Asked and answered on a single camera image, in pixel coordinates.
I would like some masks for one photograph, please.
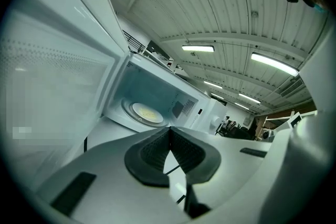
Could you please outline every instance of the black railing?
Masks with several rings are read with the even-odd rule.
[[[135,50],[139,53],[145,49],[145,46],[142,45],[139,41],[137,41],[134,37],[124,31],[125,38],[127,39],[128,45],[131,49],[135,48]]]

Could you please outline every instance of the corrugated metal ceiling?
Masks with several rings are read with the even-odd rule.
[[[290,77],[252,61],[250,55],[258,52],[300,69],[319,45],[328,13],[320,13],[301,0],[294,4],[286,0],[111,1],[177,60],[189,76],[231,89],[222,94],[244,102],[256,113],[310,98],[306,88],[286,99],[281,97],[279,93],[291,83]],[[215,52],[193,56],[181,48],[187,41],[211,44]],[[242,101],[235,92],[262,100],[267,106]]]

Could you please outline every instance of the white appliance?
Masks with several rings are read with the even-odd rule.
[[[226,113],[131,53],[109,0],[13,0],[0,42],[3,148],[14,178],[32,190],[89,134],[113,140],[170,125],[214,134]]]
[[[163,126],[194,129],[200,119],[225,113],[218,101],[150,59],[130,53],[126,61],[103,110],[113,121],[137,132]],[[213,101],[223,109],[213,110]],[[207,132],[212,132],[210,125]]]

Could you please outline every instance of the fluorescent light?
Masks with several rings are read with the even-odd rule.
[[[210,83],[210,82],[204,81],[204,83],[205,83],[205,84],[209,84],[209,85],[211,85],[211,86],[214,86],[214,87],[217,87],[217,88],[220,88],[220,89],[222,89],[222,87],[221,87],[221,86],[218,86],[218,85],[212,84],[212,83]]]
[[[241,105],[241,104],[238,104],[238,103],[235,103],[235,104],[238,105],[238,106],[241,106],[241,107],[244,108],[244,109],[249,110],[247,107],[245,107],[245,106],[243,106],[243,105]]]
[[[185,45],[182,46],[183,50],[192,50],[192,51],[206,51],[206,52],[214,52],[215,48],[214,46],[190,46]]]
[[[250,100],[253,101],[253,102],[256,102],[256,103],[260,104],[260,101],[258,101],[258,100],[256,100],[256,99],[253,99],[253,98],[251,98],[251,97],[248,97],[248,96],[246,96],[246,95],[244,95],[244,94],[242,94],[242,93],[240,93],[239,95],[242,96],[242,97],[245,97],[245,98],[247,98],[247,99],[250,99]]]
[[[278,60],[274,60],[272,58],[269,58],[269,57],[266,57],[264,55],[261,55],[261,54],[257,54],[255,52],[252,53],[251,55],[251,59],[252,60],[256,60],[258,62],[263,62],[267,65],[270,65],[270,66],[273,66],[275,68],[278,68],[294,77],[296,77],[298,74],[299,74],[299,70],[291,67],[291,66],[288,66],[287,64],[283,63],[283,62],[280,62]]]
[[[219,96],[219,95],[216,95],[216,94],[214,94],[214,93],[211,93],[213,96],[215,96],[215,97],[218,97],[218,98],[220,98],[220,99],[222,99],[222,100],[224,100],[224,98],[223,97],[221,97],[221,96]]]

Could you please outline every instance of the open microwave door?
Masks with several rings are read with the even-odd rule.
[[[0,36],[3,149],[35,190],[95,126],[128,43],[109,0],[13,0]]]

